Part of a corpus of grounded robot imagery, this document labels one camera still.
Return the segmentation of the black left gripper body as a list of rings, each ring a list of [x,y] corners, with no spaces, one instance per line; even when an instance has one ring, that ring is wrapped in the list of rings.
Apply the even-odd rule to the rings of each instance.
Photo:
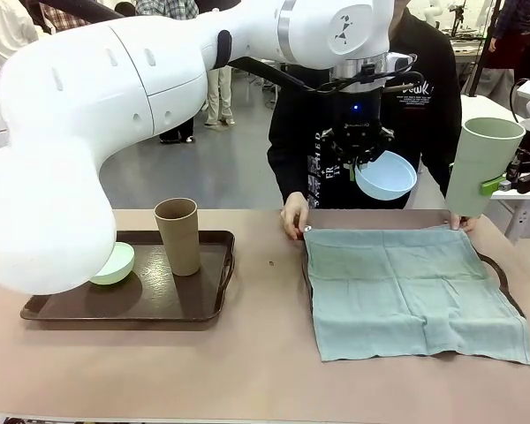
[[[363,154],[375,148],[381,131],[382,91],[339,95],[339,127],[345,153]]]

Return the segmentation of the person's left hand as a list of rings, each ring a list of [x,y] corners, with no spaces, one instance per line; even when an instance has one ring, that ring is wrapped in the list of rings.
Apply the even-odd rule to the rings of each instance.
[[[450,212],[448,217],[448,224],[454,231],[471,232],[480,218],[470,216],[460,216]]]

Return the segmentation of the person's right hand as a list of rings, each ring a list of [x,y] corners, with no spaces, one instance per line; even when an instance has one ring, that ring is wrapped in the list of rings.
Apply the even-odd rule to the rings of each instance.
[[[301,239],[307,227],[309,207],[301,192],[291,193],[281,211],[281,219],[286,235],[293,240]]]

